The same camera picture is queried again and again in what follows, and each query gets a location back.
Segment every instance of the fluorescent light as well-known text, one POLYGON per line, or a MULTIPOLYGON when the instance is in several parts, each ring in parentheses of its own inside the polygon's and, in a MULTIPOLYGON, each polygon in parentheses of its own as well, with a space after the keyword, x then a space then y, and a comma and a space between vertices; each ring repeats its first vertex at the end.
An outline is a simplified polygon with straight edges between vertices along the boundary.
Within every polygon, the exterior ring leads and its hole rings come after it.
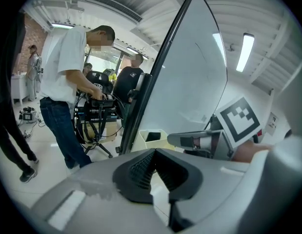
POLYGON ((213 37, 218 45, 218 48, 220 49, 220 52, 221 52, 223 60, 224 60, 224 64, 225 64, 225 66, 227 66, 221 35, 220 35, 220 33, 216 33, 216 34, 213 34, 213 37))
POLYGON ((254 40, 255 38, 253 35, 244 33, 243 46, 242 46, 239 63, 237 66, 237 71, 243 72, 245 65, 248 61, 248 58, 250 56, 250 52, 252 51, 254 40))
POLYGON ((127 49, 130 50, 132 53, 138 54, 138 51, 136 51, 136 50, 134 50, 132 48, 127 47, 127 49))
POLYGON ((52 26, 54 28, 61 28, 61 29, 71 29, 73 26, 65 25, 65 24, 59 24, 59 23, 53 23, 52 26))

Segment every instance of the air vent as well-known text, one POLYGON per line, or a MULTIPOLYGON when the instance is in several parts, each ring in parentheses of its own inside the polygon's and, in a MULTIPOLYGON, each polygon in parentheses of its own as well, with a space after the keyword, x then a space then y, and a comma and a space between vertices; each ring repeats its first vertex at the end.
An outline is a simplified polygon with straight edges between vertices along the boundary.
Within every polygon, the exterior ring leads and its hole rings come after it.
POLYGON ((142 17, 140 17, 136 12, 132 11, 131 9, 113 0, 94 0, 94 1, 108 5, 109 7, 121 11, 127 16, 129 16, 131 19, 133 19, 134 21, 140 22, 142 20, 142 17))

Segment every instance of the white table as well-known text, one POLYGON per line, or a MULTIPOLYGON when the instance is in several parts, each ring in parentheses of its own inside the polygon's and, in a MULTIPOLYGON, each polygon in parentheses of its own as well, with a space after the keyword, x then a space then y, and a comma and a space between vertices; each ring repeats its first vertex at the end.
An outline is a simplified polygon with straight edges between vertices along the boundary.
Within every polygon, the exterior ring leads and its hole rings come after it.
POLYGON ((20 100, 20 106, 23 106, 22 100, 28 96, 28 89, 26 84, 26 75, 14 75, 11 77, 11 98, 12 103, 14 99, 20 100))

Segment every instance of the white floor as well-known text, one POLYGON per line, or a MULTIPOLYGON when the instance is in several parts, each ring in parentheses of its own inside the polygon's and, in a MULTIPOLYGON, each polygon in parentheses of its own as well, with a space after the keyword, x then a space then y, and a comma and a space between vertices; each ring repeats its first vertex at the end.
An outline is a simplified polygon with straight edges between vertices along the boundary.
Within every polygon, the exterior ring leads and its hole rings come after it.
MULTIPOLYGON (((39 98, 33 102, 28 102, 27 99, 23 100, 24 107, 33 107, 39 112, 39 118, 42 119, 40 113, 39 98)), ((15 116, 18 119, 21 107, 17 102, 14 105, 15 116)), ((21 131, 31 131, 33 124, 23 124, 20 126, 21 131)), ((27 160, 13 138, 11 138, 15 147, 19 151, 23 159, 28 162, 38 172, 38 175, 24 184, 21 183, 19 177, 21 175, 20 169, 10 162, 0 149, 0 177, 6 187, 10 196, 31 208, 34 203, 49 189, 66 179, 71 173, 77 171, 79 167, 69 170, 66 168, 64 158, 60 152, 54 135, 47 126, 39 127, 36 125, 33 128, 32 136, 28 139, 28 144, 32 151, 40 160, 38 164, 32 164, 27 160)), ((115 147, 120 146, 121 136, 117 135, 116 140, 105 143, 104 146, 117 157, 115 147)), ((100 148, 95 148, 88 153, 93 162, 108 159, 107 154, 100 148)), ((151 180, 152 191, 154 197, 154 209, 158 216, 164 223, 168 223, 168 216, 170 205, 168 204, 168 190, 159 175, 155 173, 151 180)))

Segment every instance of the black shirt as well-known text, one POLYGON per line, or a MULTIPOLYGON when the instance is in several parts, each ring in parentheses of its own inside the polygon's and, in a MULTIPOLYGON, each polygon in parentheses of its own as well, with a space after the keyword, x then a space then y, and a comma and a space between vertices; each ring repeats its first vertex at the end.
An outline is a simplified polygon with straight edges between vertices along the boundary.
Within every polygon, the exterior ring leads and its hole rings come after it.
POLYGON ((18 12, 0 55, 0 103, 11 98, 11 76, 25 33, 24 14, 18 12))
POLYGON ((136 88, 141 73, 141 68, 124 67, 117 77, 113 94, 123 103, 129 103, 127 95, 130 90, 136 88))

